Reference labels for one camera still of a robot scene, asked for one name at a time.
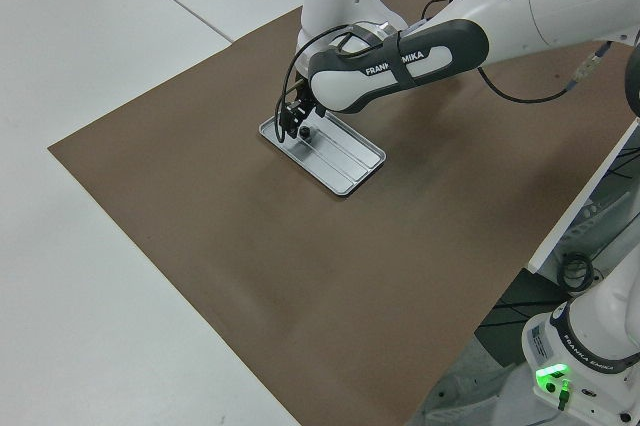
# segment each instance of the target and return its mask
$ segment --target brown table surface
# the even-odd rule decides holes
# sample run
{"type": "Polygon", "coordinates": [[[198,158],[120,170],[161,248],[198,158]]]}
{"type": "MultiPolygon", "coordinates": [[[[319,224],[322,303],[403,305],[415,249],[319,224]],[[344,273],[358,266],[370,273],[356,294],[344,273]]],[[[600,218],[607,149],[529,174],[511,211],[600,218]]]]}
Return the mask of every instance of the brown table surface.
{"type": "MultiPolygon", "coordinates": [[[[427,0],[384,1],[413,21],[427,0]]],[[[544,105],[475,72],[377,100],[347,121],[387,163],[338,199],[257,133],[298,29],[293,11],[51,151],[300,423],[401,425],[631,123],[629,51],[544,105]]],[[[488,72],[555,92],[594,48],[488,72]]]]}

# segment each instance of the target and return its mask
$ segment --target green light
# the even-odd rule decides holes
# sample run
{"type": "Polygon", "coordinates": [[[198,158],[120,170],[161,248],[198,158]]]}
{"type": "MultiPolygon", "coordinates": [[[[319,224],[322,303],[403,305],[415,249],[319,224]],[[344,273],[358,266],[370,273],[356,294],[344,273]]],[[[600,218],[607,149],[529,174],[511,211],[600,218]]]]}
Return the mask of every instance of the green light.
{"type": "Polygon", "coordinates": [[[566,364],[554,364],[553,366],[549,366],[548,368],[537,370],[536,381],[538,382],[538,386],[540,386],[540,389],[548,391],[547,384],[550,383],[554,378],[563,376],[564,373],[568,370],[569,366],[567,366],[566,364]]]}

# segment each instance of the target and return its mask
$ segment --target brown mat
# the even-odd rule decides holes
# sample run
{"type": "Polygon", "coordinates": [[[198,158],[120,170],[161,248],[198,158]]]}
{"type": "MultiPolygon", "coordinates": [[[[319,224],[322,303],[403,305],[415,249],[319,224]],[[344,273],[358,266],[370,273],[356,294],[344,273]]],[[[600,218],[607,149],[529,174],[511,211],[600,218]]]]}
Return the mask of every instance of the brown mat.
{"type": "MultiPolygon", "coordinates": [[[[426,2],[384,1],[410,20],[426,2]]],[[[347,120],[387,164],[340,200],[257,133],[298,28],[294,11],[51,151],[304,426],[401,425],[631,123],[629,50],[546,105],[475,72],[377,101],[347,120]]],[[[537,95],[594,48],[489,72],[537,95]]]]}

